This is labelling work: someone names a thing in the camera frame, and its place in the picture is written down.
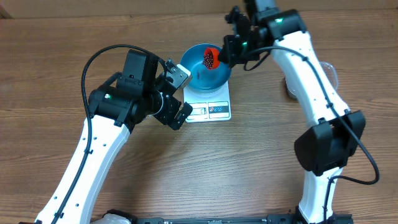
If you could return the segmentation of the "red measuring scoop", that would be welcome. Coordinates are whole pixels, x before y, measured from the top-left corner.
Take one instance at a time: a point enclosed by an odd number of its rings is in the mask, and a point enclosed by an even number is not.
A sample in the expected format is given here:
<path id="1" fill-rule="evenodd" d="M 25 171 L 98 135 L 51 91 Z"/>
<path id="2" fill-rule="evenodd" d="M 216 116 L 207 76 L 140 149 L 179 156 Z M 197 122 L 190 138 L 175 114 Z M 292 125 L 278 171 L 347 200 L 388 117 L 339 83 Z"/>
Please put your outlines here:
<path id="1" fill-rule="evenodd" d="M 209 70 L 214 70 L 219 67 L 220 61 L 218 60 L 220 51 L 214 47 L 207 47 L 203 56 L 203 64 Z"/>

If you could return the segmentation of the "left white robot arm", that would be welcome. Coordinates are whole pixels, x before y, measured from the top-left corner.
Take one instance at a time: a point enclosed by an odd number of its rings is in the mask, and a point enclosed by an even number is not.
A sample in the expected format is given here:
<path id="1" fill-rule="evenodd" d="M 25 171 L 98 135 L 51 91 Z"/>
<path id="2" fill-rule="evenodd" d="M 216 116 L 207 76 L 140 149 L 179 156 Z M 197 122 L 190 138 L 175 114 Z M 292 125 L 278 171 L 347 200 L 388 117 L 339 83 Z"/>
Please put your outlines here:
<path id="1" fill-rule="evenodd" d="M 134 127 L 153 116 L 173 130 L 192 112 L 174 98 L 192 75 L 176 70 L 154 75 L 117 72 L 85 100 L 87 117 L 67 169 L 35 223 L 89 223 L 109 169 Z"/>

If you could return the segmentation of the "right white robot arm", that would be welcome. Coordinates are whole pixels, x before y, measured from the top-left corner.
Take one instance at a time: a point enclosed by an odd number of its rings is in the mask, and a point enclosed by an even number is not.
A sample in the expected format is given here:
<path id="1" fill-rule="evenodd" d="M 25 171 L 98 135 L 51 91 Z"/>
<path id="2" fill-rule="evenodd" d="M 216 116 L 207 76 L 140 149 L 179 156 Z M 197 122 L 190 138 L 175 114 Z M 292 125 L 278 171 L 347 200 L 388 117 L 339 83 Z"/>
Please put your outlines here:
<path id="1" fill-rule="evenodd" d="M 281 11 L 274 1 L 246 1 L 225 16 L 233 34 L 224 37 L 218 57 L 230 67 L 271 56 L 285 75 L 289 95 L 303 110 L 308 129 L 294 151 L 305 171 L 302 199 L 295 223 L 352 223 L 337 215 L 332 201 L 338 177 L 355 153 L 365 118 L 339 97 L 313 49 L 310 33 L 295 9 Z"/>

